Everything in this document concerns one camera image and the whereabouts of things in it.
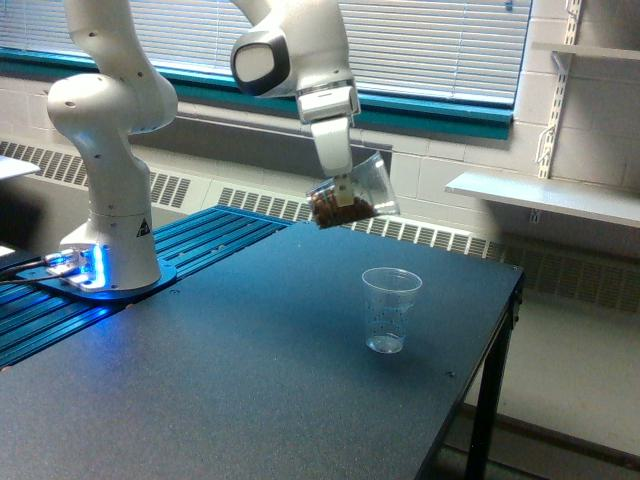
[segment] wall shelf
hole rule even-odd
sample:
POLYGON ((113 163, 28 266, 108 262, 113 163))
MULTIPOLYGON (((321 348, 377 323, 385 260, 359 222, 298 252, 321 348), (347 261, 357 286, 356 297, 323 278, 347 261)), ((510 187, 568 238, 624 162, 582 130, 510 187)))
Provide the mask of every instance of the wall shelf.
POLYGON ((640 227, 640 195, 562 180, 509 173, 466 172, 449 182, 449 193, 640 227))
POLYGON ((29 173, 35 173, 39 170, 40 168, 33 163, 0 155, 0 180, 19 177, 20 175, 28 175, 29 173))
POLYGON ((573 55, 587 58, 640 61, 640 51, 638 50, 622 50, 619 48, 589 47, 583 45, 565 45, 562 43, 545 42, 533 42, 532 47, 535 50, 550 51, 563 74, 568 72, 567 57, 571 57, 573 55))

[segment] teal window frame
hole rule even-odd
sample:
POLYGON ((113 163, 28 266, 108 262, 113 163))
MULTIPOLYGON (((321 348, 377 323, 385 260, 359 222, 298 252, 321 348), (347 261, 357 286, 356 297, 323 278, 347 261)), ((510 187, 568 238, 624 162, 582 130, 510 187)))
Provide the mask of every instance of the teal window frame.
MULTIPOLYGON (((228 108, 251 108, 280 115, 297 115, 294 99, 261 99, 243 94, 232 77, 157 67, 185 99, 221 103, 228 108)), ((31 52, 0 47, 0 74, 29 78, 65 78, 77 73, 97 72, 90 58, 31 52)), ((466 105, 428 99, 360 92, 362 113, 356 127, 427 132, 507 140, 513 108, 466 105)))

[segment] clear plastic cup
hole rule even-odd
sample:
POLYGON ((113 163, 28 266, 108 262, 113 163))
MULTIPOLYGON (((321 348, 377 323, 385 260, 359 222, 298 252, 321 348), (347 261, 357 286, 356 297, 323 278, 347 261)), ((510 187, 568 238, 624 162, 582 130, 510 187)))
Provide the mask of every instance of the clear plastic cup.
POLYGON ((379 215, 398 215, 398 200, 380 152, 355 167, 348 175, 353 204, 339 206, 336 181, 329 179, 307 193, 314 221, 320 228, 335 227, 379 215))
POLYGON ((372 268, 362 274, 365 286, 366 344, 378 353, 404 347, 407 324, 422 279, 399 268, 372 268))

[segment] floor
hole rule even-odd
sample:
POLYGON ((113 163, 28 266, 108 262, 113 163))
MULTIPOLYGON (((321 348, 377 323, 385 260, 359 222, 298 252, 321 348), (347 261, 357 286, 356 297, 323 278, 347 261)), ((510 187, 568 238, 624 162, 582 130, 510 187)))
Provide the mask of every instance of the floor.
POLYGON ((499 413, 640 457, 639 371, 639 316, 525 291, 499 413))
MULTIPOLYGON (((464 476, 471 436, 471 414, 456 418, 439 452, 434 470, 425 480, 459 480, 464 476)), ((506 424, 494 430, 487 480, 640 480, 640 463, 628 468, 576 451, 575 447, 545 441, 506 424)))

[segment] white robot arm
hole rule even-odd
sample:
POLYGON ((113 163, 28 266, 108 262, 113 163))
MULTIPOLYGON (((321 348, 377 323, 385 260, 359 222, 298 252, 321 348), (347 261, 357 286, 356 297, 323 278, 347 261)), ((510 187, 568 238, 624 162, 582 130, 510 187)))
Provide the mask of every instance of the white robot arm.
POLYGON ((254 96, 297 98, 300 120, 311 125, 324 173, 335 177, 339 205, 350 205, 349 129, 360 103, 337 0, 233 3, 253 24, 231 54, 239 88, 254 96))
MULTIPOLYGON (((231 56, 240 89, 296 96, 322 168, 335 177, 338 206, 352 205, 349 129, 360 104, 337 0, 234 3, 253 24, 231 56)), ((149 170, 133 156, 127 137, 170 123, 177 97, 142 51, 128 0, 64 0, 64 6, 73 41, 100 70, 61 80, 49 94, 49 116, 80 151, 89 179, 89 220, 61 244, 87 260, 67 281, 88 292, 143 288, 159 279, 160 270, 149 170)))
POLYGON ((86 265, 67 281, 89 292, 145 287, 160 277, 149 169, 127 137, 170 123, 176 93, 142 51, 128 0, 64 6, 71 38, 100 69, 56 82, 49 93, 49 116, 80 151, 89 180, 89 220, 61 244, 85 252, 86 265))

